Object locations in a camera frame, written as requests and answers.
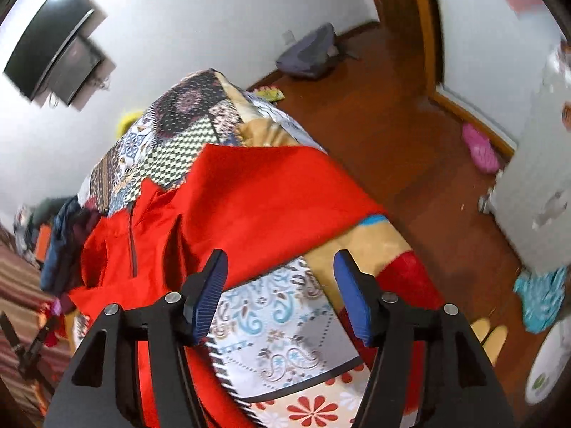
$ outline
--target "metal screw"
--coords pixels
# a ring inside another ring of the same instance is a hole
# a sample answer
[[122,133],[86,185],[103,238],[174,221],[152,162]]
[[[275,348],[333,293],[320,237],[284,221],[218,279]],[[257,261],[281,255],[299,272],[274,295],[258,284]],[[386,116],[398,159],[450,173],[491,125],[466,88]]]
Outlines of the metal screw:
[[455,316],[458,313],[458,308],[455,305],[448,303],[444,305],[444,311],[449,316]]
[[119,311],[119,305],[115,303],[109,304],[108,306],[105,306],[103,311],[105,312],[106,316],[112,316]]
[[169,304],[174,304],[175,302],[179,302],[181,300],[181,294],[177,293],[176,291],[171,291],[170,293],[165,296],[165,301]]
[[384,302],[389,304],[394,304],[399,300],[399,297],[395,293],[391,293],[390,291],[385,291],[381,296]]

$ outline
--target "bed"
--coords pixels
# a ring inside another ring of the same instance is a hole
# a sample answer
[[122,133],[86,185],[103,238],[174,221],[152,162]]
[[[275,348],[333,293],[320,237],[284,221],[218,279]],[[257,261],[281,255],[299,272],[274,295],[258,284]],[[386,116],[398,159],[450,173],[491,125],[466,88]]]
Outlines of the bed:
[[[111,147],[81,185],[78,201],[111,216],[136,200],[146,177],[165,189],[177,188],[206,144],[325,152],[291,116],[234,87],[219,72],[200,71],[159,97]],[[228,401],[244,416],[241,426],[352,423],[375,351],[353,335],[333,278],[333,255],[343,248],[383,289],[413,305],[443,304],[421,262],[383,214],[225,291],[204,353]],[[75,346],[89,320],[75,317]],[[416,419],[422,353],[418,344],[402,426]]]

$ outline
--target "jacket zipper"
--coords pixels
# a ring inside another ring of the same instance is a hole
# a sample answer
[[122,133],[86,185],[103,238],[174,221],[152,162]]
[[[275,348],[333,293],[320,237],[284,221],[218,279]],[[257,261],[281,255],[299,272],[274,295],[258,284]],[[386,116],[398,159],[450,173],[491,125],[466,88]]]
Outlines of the jacket zipper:
[[133,277],[137,276],[137,253],[135,251],[135,238],[133,237],[133,210],[135,208],[135,201],[129,203],[128,210],[129,210],[129,243],[130,243],[130,251],[131,251],[131,264],[133,267]]

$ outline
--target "blue gripper pad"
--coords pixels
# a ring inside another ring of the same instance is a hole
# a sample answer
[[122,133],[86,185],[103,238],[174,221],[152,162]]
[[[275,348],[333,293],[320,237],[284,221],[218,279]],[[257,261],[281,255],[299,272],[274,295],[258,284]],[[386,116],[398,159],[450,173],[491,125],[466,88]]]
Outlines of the blue gripper pad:
[[192,338],[196,343],[210,330],[228,276],[228,255],[221,249],[214,250],[202,273],[207,277],[193,308]]
[[367,283],[367,279],[360,278],[360,276],[370,276],[359,270],[353,256],[350,255],[347,249],[341,249],[335,254],[333,258],[333,274],[335,274],[335,281],[345,303],[347,315],[355,336],[362,340],[366,346],[370,346],[372,340],[371,311],[362,291],[362,283]]

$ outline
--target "checkered fabric patch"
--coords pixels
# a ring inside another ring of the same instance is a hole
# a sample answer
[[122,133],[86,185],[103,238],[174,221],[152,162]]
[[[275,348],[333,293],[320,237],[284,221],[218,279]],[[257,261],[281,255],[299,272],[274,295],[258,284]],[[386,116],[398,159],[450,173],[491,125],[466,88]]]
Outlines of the checkered fabric patch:
[[125,194],[125,204],[141,194],[141,182],[145,177],[166,189],[182,183],[207,143],[218,144],[218,137],[208,117],[202,117],[186,131],[157,146],[130,175],[131,187]]

